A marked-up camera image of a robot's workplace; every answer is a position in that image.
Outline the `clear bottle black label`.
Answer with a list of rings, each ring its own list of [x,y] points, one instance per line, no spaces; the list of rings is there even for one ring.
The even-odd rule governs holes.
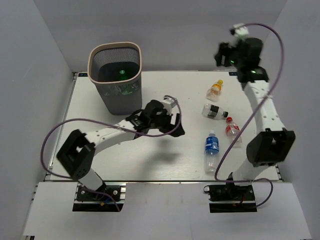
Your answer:
[[[203,106],[202,115],[210,119],[224,120],[228,117],[229,113],[219,106],[206,103]]]

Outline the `clear bottle red label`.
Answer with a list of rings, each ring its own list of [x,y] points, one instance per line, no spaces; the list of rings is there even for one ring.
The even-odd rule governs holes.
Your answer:
[[[226,128],[225,133],[229,139],[229,142],[232,143],[237,135],[240,132],[239,126],[233,121],[233,118],[228,116],[226,118]],[[242,137],[240,136],[235,144],[233,145],[235,148],[240,148],[242,146]]]

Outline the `green plastic bottle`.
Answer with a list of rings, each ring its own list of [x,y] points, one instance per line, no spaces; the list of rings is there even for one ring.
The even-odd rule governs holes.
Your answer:
[[[124,84],[118,85],[116,87],[119,94],[126,96],[132,92],[131,87],[130,87],[130,83],[127,81],[127,80],[131,79],[132,77],[133,77],[133,70],[130,68],[121,69],[119,71],[118,80],[125,81]]]

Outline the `clear bottle orange blue label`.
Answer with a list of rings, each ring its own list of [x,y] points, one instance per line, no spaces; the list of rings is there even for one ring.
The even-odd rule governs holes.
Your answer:
[[[109,86],[104,89],[103,96],[129,96],[139,91],[139,86],[136,84],[128,84],[128,85],[115,85]]]

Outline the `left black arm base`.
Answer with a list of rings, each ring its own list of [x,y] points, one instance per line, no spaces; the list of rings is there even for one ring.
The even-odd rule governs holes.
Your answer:
[[[73,201],[73,212],[118,213],[125,202],[126,184],[106,182],[105,194],[88,191],[83,185],[77,184]]]

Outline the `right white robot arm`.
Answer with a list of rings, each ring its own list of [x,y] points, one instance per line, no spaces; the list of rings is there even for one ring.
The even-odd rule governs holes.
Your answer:
[[[216,65],[236,68],[237,79],[253,110],[250,120],[256,124],[256,136],[247,144],[246,159],[230,173],[226,195],[236,200],[264,170],[283,162],[295,139],[295,132],[287,130],[280,120],[271,96],[266,70],[260,66],[263,42],[248,37],[236,43],[221,42],[214,56]]]

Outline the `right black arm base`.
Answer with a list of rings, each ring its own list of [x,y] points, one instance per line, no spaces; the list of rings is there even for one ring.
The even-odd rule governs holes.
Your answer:
[[[209,195],[210,213],[257,212],[252,185],[240,186],[234,183],[206,185],[203,192]]]

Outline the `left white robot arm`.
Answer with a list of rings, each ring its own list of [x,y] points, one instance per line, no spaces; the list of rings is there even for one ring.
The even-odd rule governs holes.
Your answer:
[[[73,130],[60,147],[56,158],[70,178],[88,189],[94,199],[105,196],[106,185],[92,169],[94,157],[122,142],[132,141],[139,137],[149,137],[150,130],[158,130],[159,136],[180,137],[185,134],[181,124],[181,113],[175,115],[175,123],[171,123],[172,110],[177,107],[178,100],[166,95],[163,100],[151,100],[144,109],[134,111],[130,116],[112,125],[93,132]]]

